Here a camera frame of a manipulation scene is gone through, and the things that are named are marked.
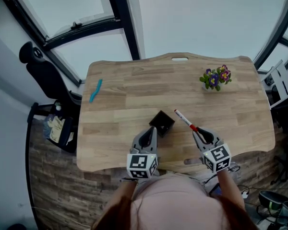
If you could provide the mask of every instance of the pink shirt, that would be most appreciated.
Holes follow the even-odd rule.
[[[131,229],[221,230],[227,219],[221,204],[195,180],[164,175],[147,182],[134,195]]]

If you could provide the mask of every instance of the blue strip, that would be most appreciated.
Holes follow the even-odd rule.
[[[97,88],[96,88],[95,92],[93,92],[92,95],[91,95],[90,103],[93,102],[93,100],[94,100],[94,98],[95,98],[95,95],[98,94],[98,92],[99,92],[99,90],[100,90],[100,87],[101,87],[101,83],[102,83],[102,79],[99,79],[99,80],[98,80],[98,84],[97,84]]]

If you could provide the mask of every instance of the person's right arm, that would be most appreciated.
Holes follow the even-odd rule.
[[[219,179],[222,196],[240,206],[242,209],[245,209],[245,204],[241,192],[230,176],[229,172],[225,169],[217,172],[216,174]]]

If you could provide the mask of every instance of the potted plant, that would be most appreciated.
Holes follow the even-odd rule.
[[[221,90],[221,86],[231,82],[231,72],[226,65],[223,65],[216,70],[207,69],[206,72],[200,77],[200,81],[203,83],[203,89],[211,91]]]

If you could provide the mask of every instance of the long brown hair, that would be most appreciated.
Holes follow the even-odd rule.
[[[218,196],[217,199],[223,207],[231,230],[257,230],[244,209],[223,196]],[[95,224],[96,226],[92,226],[92,230],[130,230],[131,203],[129,198],[122,197],[120,202],[112,206]]]

